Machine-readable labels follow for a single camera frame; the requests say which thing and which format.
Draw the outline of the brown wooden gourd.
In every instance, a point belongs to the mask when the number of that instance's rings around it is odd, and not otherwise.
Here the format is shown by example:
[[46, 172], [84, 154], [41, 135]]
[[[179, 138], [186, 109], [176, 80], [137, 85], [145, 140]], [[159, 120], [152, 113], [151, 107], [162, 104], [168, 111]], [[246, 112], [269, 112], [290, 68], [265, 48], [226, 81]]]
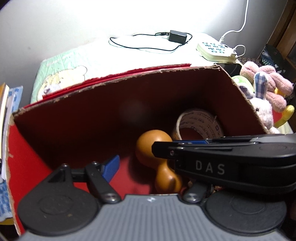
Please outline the brown wooden gourd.
[[182, 178], [168, 167], [168, 160], [157, 158], [152, 153], [154, 142], [171, 142], [171, 137], [161, 130], [150, 130], [137, 140], [135, 155], [138, 161], [156, 171], [154, 186], [160, 194], [179, 193], [182, 189]]

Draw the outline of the printed packing tape roll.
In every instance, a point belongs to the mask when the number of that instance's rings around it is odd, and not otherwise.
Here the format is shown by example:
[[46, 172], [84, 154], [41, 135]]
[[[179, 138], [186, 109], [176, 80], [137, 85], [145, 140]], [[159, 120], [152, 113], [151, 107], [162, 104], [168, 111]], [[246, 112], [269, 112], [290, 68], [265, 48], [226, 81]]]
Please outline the printed packing tape roll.
[[200, 109], [182, 113], [171, 134], [173, 140], [203, 140], [223, 136], [217, 116]]

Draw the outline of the yellow and red plush toy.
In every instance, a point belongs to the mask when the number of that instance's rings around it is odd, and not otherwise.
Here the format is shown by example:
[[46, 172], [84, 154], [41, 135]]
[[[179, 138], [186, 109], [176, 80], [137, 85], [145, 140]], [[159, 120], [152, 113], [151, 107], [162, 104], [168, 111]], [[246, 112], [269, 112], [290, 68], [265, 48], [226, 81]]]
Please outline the yellow and red plush toy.
[[274, 127], [279, 128], [284, 125], [294, 114], [295, 107], [287, 104], [285, 100], [285, 94], [283, 94], [278, 88], [274, 91], [273, 101], [273, 123]]

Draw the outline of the large red cardboard box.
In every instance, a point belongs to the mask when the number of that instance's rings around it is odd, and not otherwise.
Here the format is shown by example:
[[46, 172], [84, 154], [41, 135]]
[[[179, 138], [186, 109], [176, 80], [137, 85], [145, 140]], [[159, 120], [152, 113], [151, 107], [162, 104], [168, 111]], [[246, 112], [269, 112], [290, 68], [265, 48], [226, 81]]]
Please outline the large red cardboard box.
[[82, 168], [120, 157], [111, 181], [121, 195], [152, 192], [154, 175], [134, 159], [135, 143], [148, 130], [169, 135], [178, 117], [201, 109], [224, 136], [265, 130], [252, 105], [220, 66], [158, 66], [93, 78], [50, 94], [14, 113], [8, 135], [11, 207], [61, 164]]

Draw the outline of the white plush bunny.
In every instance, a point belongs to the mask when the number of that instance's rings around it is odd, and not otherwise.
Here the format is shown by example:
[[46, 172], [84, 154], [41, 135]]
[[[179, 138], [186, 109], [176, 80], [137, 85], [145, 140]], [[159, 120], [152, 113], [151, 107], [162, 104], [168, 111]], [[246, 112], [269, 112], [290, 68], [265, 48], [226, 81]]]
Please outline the white plush bunny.
[[264, 128], [271, 134], [280, 134], [280, 131], [273, 126], [273, 108], [266, 99], [268, 89], [267, 74], [261, 71], [257, 72], [254, 75], [254, 82], [254, 92], [251, 92], [243, 85], [240, 85], [239, 88], [244, 93], [246, 98], [251, 102], [254, 110], [263, 123]]

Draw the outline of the pink plush toy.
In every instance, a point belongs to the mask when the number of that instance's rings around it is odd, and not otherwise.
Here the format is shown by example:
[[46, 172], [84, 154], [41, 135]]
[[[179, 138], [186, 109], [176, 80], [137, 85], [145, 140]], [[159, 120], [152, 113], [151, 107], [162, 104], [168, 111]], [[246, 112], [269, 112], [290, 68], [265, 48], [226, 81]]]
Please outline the pink plush toy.
[[242, 65], [240, 75], [247, 78], [254, 86], [254, 77], [257, 72], [266, 74], [268, 80], [266, 99], [270, 102], [273, 110], [277, 113], [283, 112], [287, 106], [285, 97], [292, 94], [293, 84], [277, 73], [273, 66], [265, 65], [259, 67], [251, 61], [247, 61]]

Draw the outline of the dark patterned cloth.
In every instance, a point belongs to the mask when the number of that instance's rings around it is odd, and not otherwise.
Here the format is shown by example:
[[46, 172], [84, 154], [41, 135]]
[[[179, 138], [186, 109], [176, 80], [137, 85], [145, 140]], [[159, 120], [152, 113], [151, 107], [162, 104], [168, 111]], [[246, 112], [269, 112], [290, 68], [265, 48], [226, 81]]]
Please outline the dark patterned cloth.
[[255, 58], [250, 58], [250, 57], [238, 57], [238, 60], [241, 62], [241, 64], [245, 64], [246, 62], [250, 61], [250, 62], [254, 62], [256, 65], [258, 65], [259, 67], [262, 66], [262, 63], [260, 62], [260, 59], [255, 59]]

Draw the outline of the white power strip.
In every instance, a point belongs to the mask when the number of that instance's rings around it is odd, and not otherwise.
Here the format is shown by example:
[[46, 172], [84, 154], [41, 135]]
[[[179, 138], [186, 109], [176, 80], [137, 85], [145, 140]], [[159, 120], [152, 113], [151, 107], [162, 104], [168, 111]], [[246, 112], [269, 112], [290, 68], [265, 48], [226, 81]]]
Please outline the white power strip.
[[237, 53], [232, 48], [217, 43], [200, 42], [196, 49], [202, 57], [212, 62], [234, 63], [237, 59]]

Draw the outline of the green and black object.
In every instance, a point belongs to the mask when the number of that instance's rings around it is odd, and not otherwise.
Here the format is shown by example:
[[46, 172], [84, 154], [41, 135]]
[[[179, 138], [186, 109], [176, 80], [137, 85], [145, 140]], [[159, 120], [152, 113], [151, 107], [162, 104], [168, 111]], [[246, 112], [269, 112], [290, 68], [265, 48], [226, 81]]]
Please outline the green and black object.
[[274, 46], [266, 44], [260, 54], [260, 62], [262, 65], [273, 66], [277, 73], [281, 75], [287, 74], [287, 63], [284, 57]]

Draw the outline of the black power adapter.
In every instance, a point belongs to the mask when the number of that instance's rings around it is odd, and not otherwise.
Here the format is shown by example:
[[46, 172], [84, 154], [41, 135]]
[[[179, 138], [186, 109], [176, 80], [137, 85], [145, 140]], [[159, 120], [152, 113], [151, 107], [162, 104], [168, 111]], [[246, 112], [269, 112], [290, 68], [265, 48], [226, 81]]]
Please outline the black power adapter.
[[170, 30], [168, 40], [170, 42], [179, 43], [181, 45], [184, 45], [187, 41], [187, 33]]

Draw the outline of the wooden cabinet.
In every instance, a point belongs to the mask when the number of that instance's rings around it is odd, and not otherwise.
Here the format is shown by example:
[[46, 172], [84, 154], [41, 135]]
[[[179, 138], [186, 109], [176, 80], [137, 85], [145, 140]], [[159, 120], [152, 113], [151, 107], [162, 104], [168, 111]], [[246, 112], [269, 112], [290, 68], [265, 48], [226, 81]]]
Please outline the wooden cabinet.
[[290, 57], [291, 52], [295, 49], [295, 1], [287, 1], [267, 44], [280, 52], [283, 66], [286, 67], [285, 75], [295, 83], [295, 64]]

